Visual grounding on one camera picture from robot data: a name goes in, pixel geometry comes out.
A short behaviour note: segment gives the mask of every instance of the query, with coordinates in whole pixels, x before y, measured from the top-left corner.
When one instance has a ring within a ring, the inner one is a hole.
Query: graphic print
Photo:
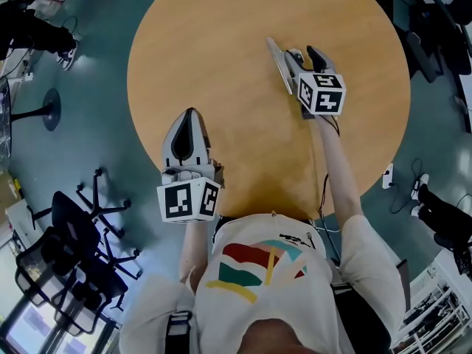
[[[297,260],[302,250],[280,240],[265,240],[250,246],[230,243],[222,254],[218,279],[205,286],[231,291],[252,304],[257,300],[254,287],[281,286],[307,272],[306,261]]]

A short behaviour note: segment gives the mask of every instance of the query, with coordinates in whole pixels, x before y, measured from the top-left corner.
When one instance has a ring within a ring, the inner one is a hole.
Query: black table leg
[[[12,114],[11,122],[26,117],[43,116],[43,122],[48,131],[54,131],[60,120],[60,98],[55,89],[50,89],[44,96],[43,107],[27,113]]]

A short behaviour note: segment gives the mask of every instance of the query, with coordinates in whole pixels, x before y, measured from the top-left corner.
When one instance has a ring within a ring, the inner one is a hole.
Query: white box
[[[162,221],[212,221],[221,186],[207,177],[157,187]]]
[[[342,111],[346,86],[340,74],[299,74],[297,97],[314,115],[339,115]]]

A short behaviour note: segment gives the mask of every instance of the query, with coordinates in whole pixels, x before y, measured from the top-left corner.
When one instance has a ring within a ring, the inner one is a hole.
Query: person
[[[425,173],[415,183],[412,199],[420,204],[413,207],[412,216],[422,220],[435,232],[434,241],[452,251],[459,274],[467,274],[472,280],[472,258],[468,243],[472,236],[472,216],[430,192],[428,181],[429,175]]]
[[[406,309],[400,275],[362,212],[336,129],[328,119],[316,121],[341,227],[339,269],[326,259],[316,229],[275,212],[224,224],[209,260],[206,224],[188,223],[180,283],[148,276],[127,309],[122,354],[336,354],[354,353],[354,346],[357,353],[373,353],[377,332],[387,337],[383,348],[388,351]],[[342,317],[333,293],[335,277],[360,296],[347,303],[353,311]],[[366,313],[359,312],[362,303]],[[367,321],[371,312],[377,319],[373,324]],[[191,319],[193,335],[174,341],[171,328],[181,319]],[[348,323],[356,334],[349,335]]]
[[[0,22],[5,30],[0,33],[0,60],[8,49],[36,49],[57,54],[56,62],[69,69],[74,61],[78,41],[65,27],[55,27],[34,16],[21,0],[0,4]]]

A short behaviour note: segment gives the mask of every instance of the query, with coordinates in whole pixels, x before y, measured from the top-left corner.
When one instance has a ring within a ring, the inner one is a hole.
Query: floor
[[[131,209],[115,220],[126,229],[125,245],[145,250],[141,263],[152,263],[156,271],[177,277],[184,230],[161,222],[156,196],[160,174],[136,135],[126,92],[133,36],[153,1],[66,0],[52,23],[61,25],[67,17],[77,16],[77,61],[64,72],[53,55],[43,53],[35,64],[35,79],[21,87],[13,106],[14,113],[37,108],[47,90],[55,88],[62,101],[61,121],[52,133],[38,118],[15,122],[10,172],[19,177],[32,208],[40,210],[50,206],[56,190],[74,198],[76,185],[84,181],[90,186],[95,168],[105,167],[100,192],[107,203],[132,200]],[[395,9],[404,18],[398,24],[408,25],[406,7],[399,3]],[[72,29],[74,19],[65,25]],[[400,190],[394,208],[408,200],[410,166],[416,158],[422,159],[423,172],[431,175],[431,190],[446,201],[455,204],[472,190],[472,136],[465,132],[454,94],[449,74],[434,84],[419,73],[413,77],[408,127],[393,160],[394,182]],[[397,192],[397,188],[382,190],[379,181],[361,200],[371,224],[400,258],[409,261],[415,277],[439,247],[428,229],[410,216],[413,203],[398,214],[389,213]],[[466,198],[461,207],[472,212],[472,201]],[[336,227],[333,216],[327,224]]]

